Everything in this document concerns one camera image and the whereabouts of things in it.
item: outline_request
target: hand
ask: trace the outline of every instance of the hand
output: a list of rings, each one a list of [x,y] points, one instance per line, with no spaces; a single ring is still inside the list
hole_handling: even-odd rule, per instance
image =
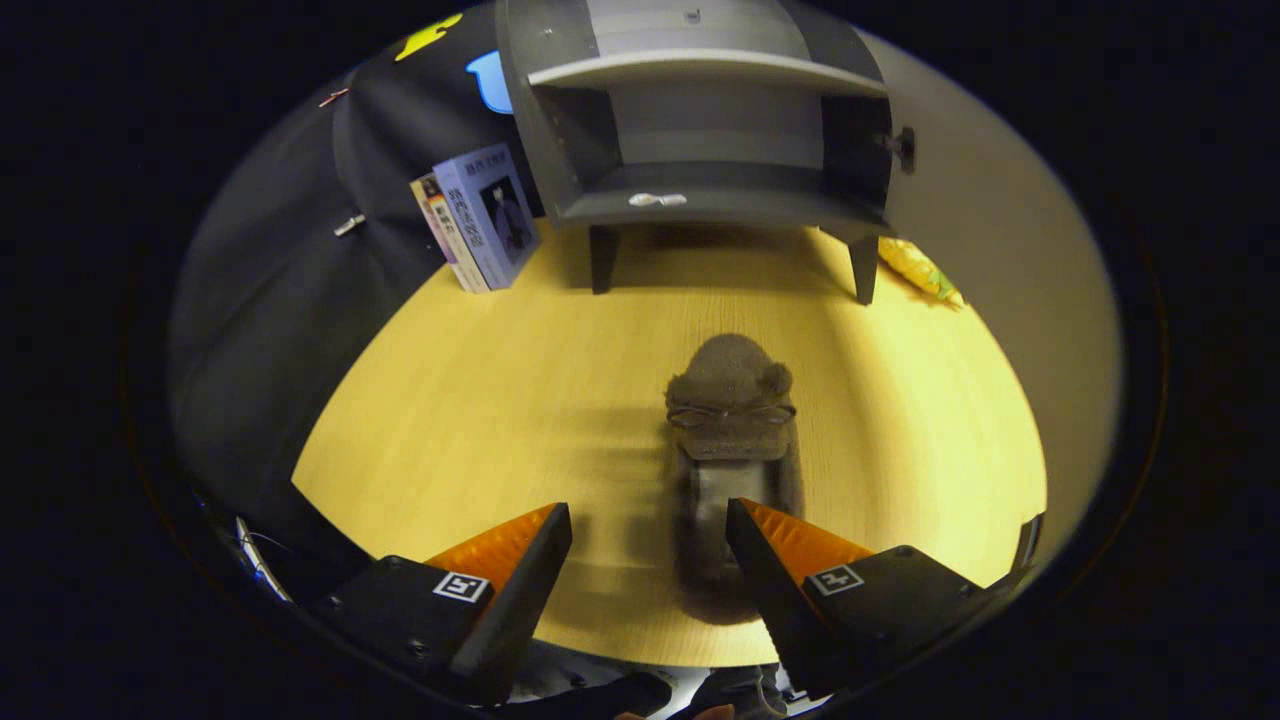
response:
[[[613,720],[644,720],[644,717],[636,715],[635,712],[623,712]],[[699,712],[694,720],[733,720],[733,706],[721,705],[719,707],[704,710]]]

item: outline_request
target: yellow sticker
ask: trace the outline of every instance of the yellow sticker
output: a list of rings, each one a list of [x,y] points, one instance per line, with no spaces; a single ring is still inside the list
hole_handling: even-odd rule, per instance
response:
[[[413,53],[417,53],[419,50],[444,37],[445,28],[451,28],[458,24],[458,20],[461,19],[462,19],[462,13],[458,13],[456,15],[449,15],[448,18],[444,18],[443,20],[435,24],[426,26],[425,28],[408,36],[408,40],[404,41],[404,49],[401,50],[399,55],[396,55],[396,61],[399,63],[404,58],[408,58]]]

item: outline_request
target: cabinet leg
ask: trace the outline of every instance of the cabinet leg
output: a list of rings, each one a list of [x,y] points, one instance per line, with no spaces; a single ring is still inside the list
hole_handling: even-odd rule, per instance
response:
[[[604,295],[613,287],[613,263],[618,258],[618,233],[611,228],[591,225],[591,293]]]
[[[858,292],[858,302],[870,305],[876,293],[879,237],[872,234],[850,243],[849,260],[854,264],[854,290]]]

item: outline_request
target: blue sticker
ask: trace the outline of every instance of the blue sticker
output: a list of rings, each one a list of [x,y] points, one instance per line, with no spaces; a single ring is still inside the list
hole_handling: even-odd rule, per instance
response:
[[[480,99],[494,113],[512,115],[511,95],[507,92],[507,78],[502,74],[502,60],[498,51],[480,55],[467,64],[467,72],[480,82]]]

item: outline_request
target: book spine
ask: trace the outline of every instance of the book spine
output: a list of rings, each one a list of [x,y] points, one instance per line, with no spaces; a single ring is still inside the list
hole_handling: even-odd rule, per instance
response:
[[[489,292],[489,283],[485,282],[480,266],[476,265],[475,258],[467,250],[467,243],[462,240],[462,233],[458,232],[457,219],[443,195],[431,196],[431,209],[435,210],[444,237],[448,238],[449,247],[453,250],[453,256],[458,259],[458,273],[467,278],[468,290],[471,292]]]
[[[458,259],[454,255],[453,249],[449,246],[449,238],[445,237],[444,229],[440,227],[440,220],[435,217],[435,210],[431,208],[431,199],[428,197],[426,190],[422,187],[422,181],[416,179],[408,183],[410,190],[413,191],[413,199],[417,200],[417,208],[422,211],[422,218],[426,219],[426,225],[431,228],[431,234],[435,236],[435,245],[440,249],[444,255],[445,263],[457,275],[458,283],[462,284],[462,290],[472,292],[470,287],[468,278],[463,274],[462,269],[458,268]]]
[[[444,196],[449,201],[449,208],[453,210],[458,231],[462,233],[467,247],[471,249],[471,256],[475,258],[476,265],[480,266],[480,273],[484,275],[485,282],[493,290],[508,287],[511,282],[506,273],[502,272],[502,265],[494,256],[494,242],[497,238],[485,237],[480,220],[476,218],[476,213],[484,211],[484,205],[476,206],[476,200],[462,184],[456,161],[451,160],[436,165],[435,174],[440,182],[440,190],[444,191]]]

